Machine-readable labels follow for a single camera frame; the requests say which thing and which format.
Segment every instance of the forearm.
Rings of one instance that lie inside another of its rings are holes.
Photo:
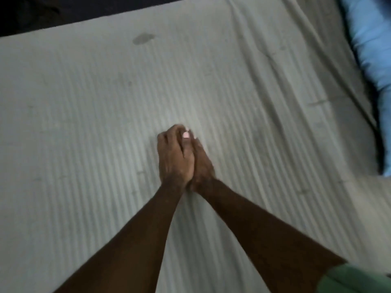
[[[211,179],[198,192],[232,230],[272,292],[314,292],[324,273],[344,259]]]
[[[56,292],[154,292],[183,189],[175,178],[163,182],[121,231]]]

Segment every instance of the bed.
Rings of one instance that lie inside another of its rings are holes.
[[[218,177],[352,263],[391,271],[391,180],[336,0],[183,0],[0,39],[0,283],[51,292],[159,187],[191,127]],[[157,292],[267,292],[196,194]]]

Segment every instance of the skin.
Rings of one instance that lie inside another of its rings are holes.
[[[224,220],[272,293],[315,292],[330,268],[346,262],[219,181],[202,144],[183,125],[159,134],[157,149],[159,190],[57,293],[154,292],[186,186]]]

